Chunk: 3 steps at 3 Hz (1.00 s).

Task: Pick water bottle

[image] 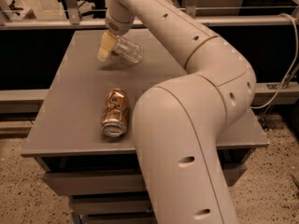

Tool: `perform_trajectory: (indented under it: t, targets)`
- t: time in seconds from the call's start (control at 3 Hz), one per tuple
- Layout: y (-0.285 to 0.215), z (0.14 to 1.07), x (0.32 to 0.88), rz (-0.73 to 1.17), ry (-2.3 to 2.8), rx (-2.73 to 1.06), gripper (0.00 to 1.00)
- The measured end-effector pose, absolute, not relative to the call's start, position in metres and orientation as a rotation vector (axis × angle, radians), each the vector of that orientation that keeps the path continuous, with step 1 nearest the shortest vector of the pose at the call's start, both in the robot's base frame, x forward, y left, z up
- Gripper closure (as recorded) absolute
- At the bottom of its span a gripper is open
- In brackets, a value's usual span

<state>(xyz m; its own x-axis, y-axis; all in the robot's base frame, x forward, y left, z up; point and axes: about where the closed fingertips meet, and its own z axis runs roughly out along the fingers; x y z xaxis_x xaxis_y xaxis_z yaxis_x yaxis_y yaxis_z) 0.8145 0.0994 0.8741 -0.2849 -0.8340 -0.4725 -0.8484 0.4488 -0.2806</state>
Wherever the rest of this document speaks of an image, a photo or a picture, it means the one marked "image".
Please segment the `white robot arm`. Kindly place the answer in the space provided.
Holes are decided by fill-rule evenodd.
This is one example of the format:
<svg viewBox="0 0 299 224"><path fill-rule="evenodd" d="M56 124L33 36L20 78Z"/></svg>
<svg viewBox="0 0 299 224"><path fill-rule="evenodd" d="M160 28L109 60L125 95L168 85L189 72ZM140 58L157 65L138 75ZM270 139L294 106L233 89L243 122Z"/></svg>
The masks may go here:
<svg viewBox="0 0 299 224"><path fill-rule="evenodd" d="M249 109L256 77L224 38L164 0L111 0L106 26L139 19L185 70L135 104L135 150L158 224L239 224L216 150Z"/></svg>

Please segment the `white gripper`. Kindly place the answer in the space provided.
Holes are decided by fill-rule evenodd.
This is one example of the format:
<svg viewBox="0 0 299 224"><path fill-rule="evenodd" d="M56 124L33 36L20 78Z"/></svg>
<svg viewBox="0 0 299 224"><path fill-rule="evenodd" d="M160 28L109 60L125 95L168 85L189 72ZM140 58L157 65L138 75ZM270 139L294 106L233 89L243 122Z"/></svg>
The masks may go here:
<svg viewBox="0 0 299 224"><path fill-rule="evenodd" d="M105 24L109 31L102 35L101 45L98 51L98 59L104 62L118 43L116 35L125 35L132 28L135 14L117 0L110 0Z"/></svg>

